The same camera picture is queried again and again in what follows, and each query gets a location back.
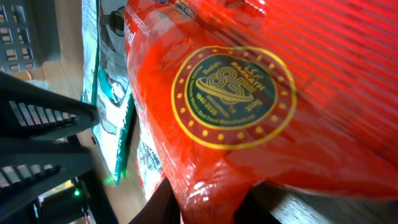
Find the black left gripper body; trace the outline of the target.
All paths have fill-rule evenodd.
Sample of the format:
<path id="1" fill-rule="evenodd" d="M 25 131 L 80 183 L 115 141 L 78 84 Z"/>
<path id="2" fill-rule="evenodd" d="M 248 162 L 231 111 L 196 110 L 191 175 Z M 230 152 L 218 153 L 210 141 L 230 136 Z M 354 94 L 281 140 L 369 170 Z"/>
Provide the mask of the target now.
<path id="1" fill-rule="evenodd" d="M 82 174 L 71 186 L 40 195 L 31 205 L 36 223 L 117 223 L 103 185 L 96 174 Z"/>

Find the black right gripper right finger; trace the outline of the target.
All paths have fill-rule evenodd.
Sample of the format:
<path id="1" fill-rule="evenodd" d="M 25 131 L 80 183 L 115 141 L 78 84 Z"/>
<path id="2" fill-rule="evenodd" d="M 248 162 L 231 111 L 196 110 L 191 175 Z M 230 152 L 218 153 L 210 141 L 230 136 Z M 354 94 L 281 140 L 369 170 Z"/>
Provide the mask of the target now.
<path id="1" fill-rule="evenodd" d="M 280 224 L 264 204 L 272 202 L 271 187 L 259 184 L 250 189 L 233 216 L 234 224 Z"/>

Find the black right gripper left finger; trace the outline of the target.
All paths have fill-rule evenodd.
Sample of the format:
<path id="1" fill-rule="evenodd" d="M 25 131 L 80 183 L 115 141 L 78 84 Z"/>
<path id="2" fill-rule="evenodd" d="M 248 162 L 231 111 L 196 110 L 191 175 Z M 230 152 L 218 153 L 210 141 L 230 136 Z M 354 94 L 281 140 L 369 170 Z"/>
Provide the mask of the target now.
<path id="1" fill-rule="evenodd" d="M 181 224 L 180 208 L 168 178 L 129 224 Z"/>

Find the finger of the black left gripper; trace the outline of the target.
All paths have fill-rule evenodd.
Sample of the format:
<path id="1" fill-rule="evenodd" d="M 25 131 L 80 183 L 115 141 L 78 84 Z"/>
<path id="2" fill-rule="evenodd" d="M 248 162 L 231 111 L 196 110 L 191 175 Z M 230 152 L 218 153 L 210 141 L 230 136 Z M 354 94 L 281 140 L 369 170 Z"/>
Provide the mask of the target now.
<path id="1" fill-rule="evenodd" d="M 1 217 L 7 218 L 40 194 L 93 167 L 83 146 L 1 147 Z"/>
<path id="2" fill-rule="evenodd" d="M 54 141 L 99 123 L 97 108 L 1 72 L 1 137 Z"/>

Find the green white package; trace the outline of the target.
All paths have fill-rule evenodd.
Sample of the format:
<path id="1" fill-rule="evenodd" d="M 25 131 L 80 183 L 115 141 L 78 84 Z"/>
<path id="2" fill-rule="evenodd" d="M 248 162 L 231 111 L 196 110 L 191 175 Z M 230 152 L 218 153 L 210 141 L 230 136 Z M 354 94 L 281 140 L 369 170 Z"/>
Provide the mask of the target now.
<path id="1" fill-rule="evenodd" d="M 134 99 L 127 76 L 124 46 L 126 1 L 82 0 L 83 89 L 81 101 L 97 107 L 99 123 L 92 127 L 110 175 L 119 183 Z"/>

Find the red snack bag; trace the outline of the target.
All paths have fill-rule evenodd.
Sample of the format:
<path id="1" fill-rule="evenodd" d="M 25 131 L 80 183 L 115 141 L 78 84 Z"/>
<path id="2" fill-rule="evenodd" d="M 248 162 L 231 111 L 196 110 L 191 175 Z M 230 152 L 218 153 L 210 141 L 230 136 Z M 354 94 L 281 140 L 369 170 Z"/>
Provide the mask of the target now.
<path id="1" fill-rule="evenodd" d="M 261 182 L 397 198 L 397 1 L 129 1 L 127 71 L 185 223 Z"/>

